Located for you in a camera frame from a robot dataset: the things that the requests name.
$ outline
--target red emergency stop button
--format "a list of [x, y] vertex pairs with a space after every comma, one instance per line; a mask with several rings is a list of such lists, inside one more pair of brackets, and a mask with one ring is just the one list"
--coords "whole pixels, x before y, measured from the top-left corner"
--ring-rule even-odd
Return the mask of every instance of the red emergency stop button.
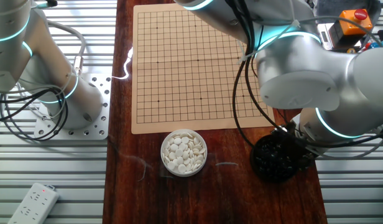
[[367, 19], [368, 17], [368, 14], [365, 10], [363, 9], [357, 9], [355, 12], [354, 12], [354, 17], [359, 20], [359, 21], [363, 21], [365, 19]]

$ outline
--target dark wood surface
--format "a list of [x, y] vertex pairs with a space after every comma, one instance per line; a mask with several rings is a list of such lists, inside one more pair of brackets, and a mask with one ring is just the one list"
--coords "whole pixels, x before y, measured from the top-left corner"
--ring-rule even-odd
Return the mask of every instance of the dark wood surface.
[[[170, 1], [118, 0], [114, 76], [124, 76], [132, 47], [133, 7], [158, 3]], [[204, 168], [188, 178], [169, 174], [160, 160], [168, 133], [131, 133], [131, 88], [132, 75], [113, 80], [103, 223], [326, 223], [316, 167], [286, 183], [263, 182], [237, 129], [199, 131], [208, 146]], [[245, 132], [257, 141], [271, 130]]]

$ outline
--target robotic arm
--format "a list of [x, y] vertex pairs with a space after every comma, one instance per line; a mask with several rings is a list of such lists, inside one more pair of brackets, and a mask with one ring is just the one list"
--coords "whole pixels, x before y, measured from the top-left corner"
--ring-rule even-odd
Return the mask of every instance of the robotic arm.
[[[257, 52], [262, 99], [278, 109], [303, 108], [293, 119], [296, 131], [288, 129], [286, 134], [291, 139], [287, 142], [300, 152], [294, 162], [309, 157], [311, 150], [322, 154], [331, 146], [351, 144], [383, 125], [383, 48], [361, 54], [324, 50], [311, 8], [303, 0], [245, 0], [247, 11], [233, 0], [176, 2], [247, 44], [235, 11], [251, 15], [252, 33], [262, 37], [250, 43]], [[293, 21], [309, 22], [285, 30]], [[310, 151], [300, 149], [301, 145]]]
[[[63, 89], [69, 117], [66, 129], [91, 124], [102, 109], [98, 89], [84, 81], [52, 40], [45, 14], [32, 0], [0, 1], [0, 93], [7, 93], [17, 82], [30, 93], [41, 85]], [[76, 57], [81, 67], [81, 57]], [[49, 114], [60, 112], [57, 97], [47, 93], [39, 98]]]

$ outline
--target white power strip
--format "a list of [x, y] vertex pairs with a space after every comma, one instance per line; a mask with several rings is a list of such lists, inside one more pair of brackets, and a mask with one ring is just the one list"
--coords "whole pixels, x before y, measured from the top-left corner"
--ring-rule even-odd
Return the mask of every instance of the white power strip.
[[54, 189], [33, 184], [8, 224], [42, 224], [59, 198]]

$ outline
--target grid lines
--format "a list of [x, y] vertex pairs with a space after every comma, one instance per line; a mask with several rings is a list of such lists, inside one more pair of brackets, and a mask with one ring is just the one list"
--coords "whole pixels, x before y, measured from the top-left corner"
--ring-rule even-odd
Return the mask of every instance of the grid lines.
[[[231, 96], [241, 54], [236, 39], [186, 10], [138, 12], [137, 20], [136, 123], [232, 118]], [[251, 67], [249, 75], [267, 113]], [[240, 118], [261, 116], [244, 74], [236, 102]]]

